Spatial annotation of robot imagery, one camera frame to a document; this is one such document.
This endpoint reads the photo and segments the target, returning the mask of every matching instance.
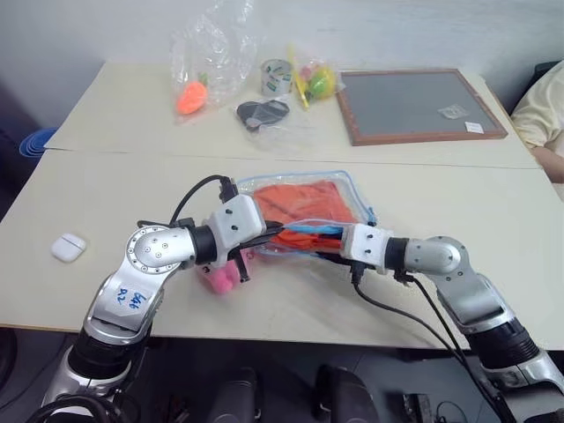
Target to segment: orange toy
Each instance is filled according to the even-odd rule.
[[[184,92],[176,102],[176,111],[180,115],[194,113],[205,103],[208,97],[208,90],[201,82],[190,82],[184,88]]]
[[[263,217],[280,223],[302,219],[327,219],[356,223],[333,182],[280,184],[258,189],[253,194]],[[323,238],[318,234],[298,234],[285,230],[272,239],[292,249],[304,251],[339,250],[340,240]]]

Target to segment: yellow shirt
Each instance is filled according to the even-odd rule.
[[[544,146],[564,157],[564,61],[531,87],[511,118],[529,147]]]

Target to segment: white wall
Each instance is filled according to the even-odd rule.
[[[535,63],[564,56],[562,0],[256,1],[262,58],[293,41],[345,67],[464,67],[506,105]],[[171,30],[201,3],[0,0],[0,82],[42,125],[58,125],[105,60],[167,63]]]

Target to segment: person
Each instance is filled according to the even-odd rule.
[[[523,96],[511,118],[548,179],[564,184],[564,61]],[[555,188],[562,197],[564,185]]]

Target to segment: wooden frame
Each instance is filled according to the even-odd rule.
[[[491,119],[493,130],[487,130],[484,134],[477,134],[466,131],[449,131],[449,132],[416,132],[405,134],[383,134],[383,135],[362,135],[356,122],[354,113],[349,106],[349,99],[346,95],[346,89],[337,93],[337,101],[341,107],[341,112],[345,119],[345,125],[351,135],[352,145],[381,145],[381,144],[400,144],[400,143],[425,143],[430,141],[457,141],[467,139],[492,139],[503,138],[507,136],[507,131],[494,113],[489,109],[479,94],[474,90],[466,78],[458,69],[424,69],[424,70],[377,70],[377,71],[354,71],[343,72],[343,76],[368,76],[368,75],[404,75],[404,74],[423,74],[423,73],[453,73],[455,74],[468,93],[479,104],[482,110]]]

